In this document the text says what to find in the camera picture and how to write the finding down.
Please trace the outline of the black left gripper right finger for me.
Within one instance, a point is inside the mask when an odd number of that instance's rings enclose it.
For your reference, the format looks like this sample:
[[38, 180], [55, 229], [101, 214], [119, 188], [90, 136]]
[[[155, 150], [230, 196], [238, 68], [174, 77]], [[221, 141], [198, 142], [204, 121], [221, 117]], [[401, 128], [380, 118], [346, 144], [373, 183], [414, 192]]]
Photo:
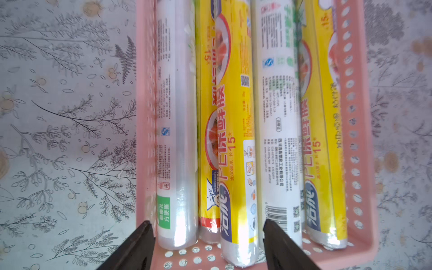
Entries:
[[269, 270], [320, 270], [276, 222], [267, 219], [263, 232]]

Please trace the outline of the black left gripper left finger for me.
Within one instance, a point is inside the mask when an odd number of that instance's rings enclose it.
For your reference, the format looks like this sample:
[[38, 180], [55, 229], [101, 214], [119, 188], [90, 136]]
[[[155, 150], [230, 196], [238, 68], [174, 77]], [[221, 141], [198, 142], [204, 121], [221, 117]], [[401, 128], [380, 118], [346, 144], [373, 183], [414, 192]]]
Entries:
[[97, 270], [149, 270], [155, 244], [152, 224], [144, 221]]

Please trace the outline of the white green plastic wrap roll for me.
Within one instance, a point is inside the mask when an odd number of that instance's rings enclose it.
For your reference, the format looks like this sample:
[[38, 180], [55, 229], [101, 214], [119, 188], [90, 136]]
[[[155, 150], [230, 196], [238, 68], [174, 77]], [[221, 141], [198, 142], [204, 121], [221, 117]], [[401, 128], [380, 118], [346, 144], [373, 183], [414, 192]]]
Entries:
[[302, 244], [299, 82], [293, 1], [253, 1], [259, 223]]

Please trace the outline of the pink perforated plastic basket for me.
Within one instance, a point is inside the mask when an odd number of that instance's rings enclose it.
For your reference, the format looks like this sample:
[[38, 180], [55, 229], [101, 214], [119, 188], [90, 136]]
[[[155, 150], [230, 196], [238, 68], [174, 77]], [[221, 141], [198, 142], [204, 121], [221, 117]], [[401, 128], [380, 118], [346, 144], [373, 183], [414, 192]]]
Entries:
[[[362, 1], [336, 2], [336, 33], [342, 94], [342, 130], [346, 180], [349, 246], [330, 251], [307, 243], [304, 251], [319, 268], [339, 270], [372, 261], [378, 252], [379, 225], [376, 209], [374, 156], [370, 95], [366, 61], [366, 35]], [[225, 269], [218, 248], [210, 251], [214, 261], [193, 261], [191, 252], [166, 257], [156, 242], [156, 143], [155, 143], [155, 2], [137, 3], [137, 226], [148, 230], [146, 245], [152, 250], [147, 269], [162, 270], [173, 263], [175, 270], [187, 262], [189, 270]]]

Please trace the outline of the yellow plastic wrap roll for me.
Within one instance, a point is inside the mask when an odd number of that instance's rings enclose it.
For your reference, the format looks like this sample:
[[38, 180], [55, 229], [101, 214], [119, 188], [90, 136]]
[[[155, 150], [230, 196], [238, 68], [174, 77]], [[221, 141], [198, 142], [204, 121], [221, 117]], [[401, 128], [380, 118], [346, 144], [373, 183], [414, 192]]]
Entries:
[[220, 242], [217, 53], [214, 1], [195, 2], [198, 100], [199, 238]]
[[304, 205], [310, 239], [348, 244], [336, 5], [298, 1], [298, 63]]
[[251, 4], [216, 1], [217, 131], [222, 256], [238, 268], [258, 259]]

